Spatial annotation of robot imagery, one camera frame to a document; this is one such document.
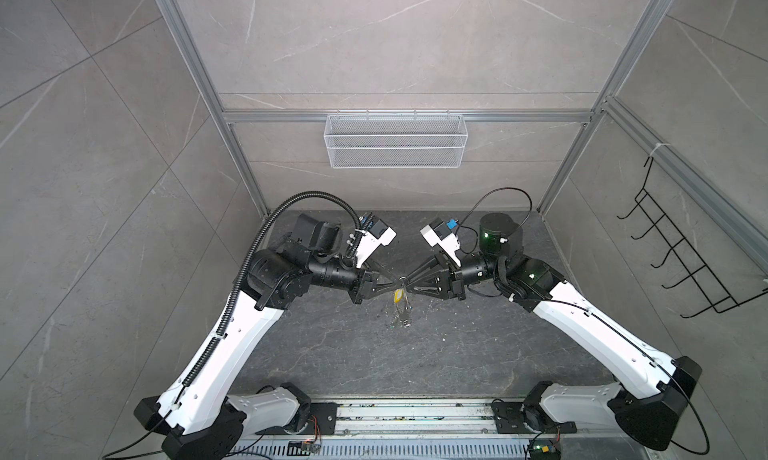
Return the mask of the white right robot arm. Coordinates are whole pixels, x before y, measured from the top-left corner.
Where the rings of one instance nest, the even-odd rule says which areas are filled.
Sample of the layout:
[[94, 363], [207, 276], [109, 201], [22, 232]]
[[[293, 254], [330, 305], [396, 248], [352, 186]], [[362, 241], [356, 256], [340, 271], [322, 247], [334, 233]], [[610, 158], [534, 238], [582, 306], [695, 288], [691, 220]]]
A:
[[597, 386], [539, 382], [520, 407], [527, 429], [543, 433], [586, 423], [618, 428], [648, 449], [673, 445], [681, 417], [693, 407], [700, 365], [642, 341], [551, 265], [525, 254], [522, 227], [508, 214], [484, 215], [478, 250], [464, 256], [458, 254], [459, 228], [455, 220], [439, 218], [422, 228], [422, 237], [438, 252], [406, 276], [408, 292], [463, 300], [470, 286], [490, 281], [499, 295], [557, 327], [614, 377]]

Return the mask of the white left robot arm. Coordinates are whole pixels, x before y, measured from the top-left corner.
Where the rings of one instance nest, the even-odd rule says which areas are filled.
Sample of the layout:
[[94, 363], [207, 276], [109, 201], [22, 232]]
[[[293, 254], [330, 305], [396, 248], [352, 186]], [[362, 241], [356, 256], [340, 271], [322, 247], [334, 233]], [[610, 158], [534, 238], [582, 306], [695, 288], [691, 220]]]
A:
[[339, 232], [335, 223], [302, 214], [281, 244], [255, 252], [234, 307], [208, 336], [216, 347], [201, 346], [162, 395], [139, 403], [135, 417], [163, 436], [168, 458], [222, 459], [244, 434], [310, 427], [311, 400], [291, 383], [251, 395], [230, 388], [264, 335], [311, 286], [341, 290], [355, 303], [379, 293], [380, 273], [367, 260], [394, 240], [395, 230], [373, 214], [363, 216], [351, 261], [336, 250]]

